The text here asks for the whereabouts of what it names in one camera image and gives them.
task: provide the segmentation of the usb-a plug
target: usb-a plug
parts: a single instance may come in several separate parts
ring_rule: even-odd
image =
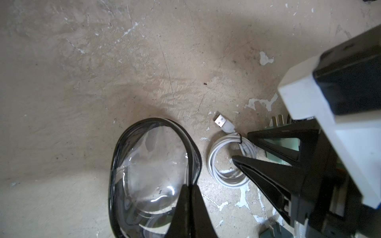
[[[223,130],[227,134],[235,132],[235,127],[233,123],[224,118],[221,114],[218,115],[217,119],[215,120],[215,123],[217,124],[217,126],[221,127],[221,130]]]

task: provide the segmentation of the transparent pouch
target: transparent pouch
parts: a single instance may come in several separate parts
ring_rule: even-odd
[[[110,172],[109,217],[115,237],[164,237],[183,185],[197,184],[200,152],[185,129],[164,118],[130,126]]]

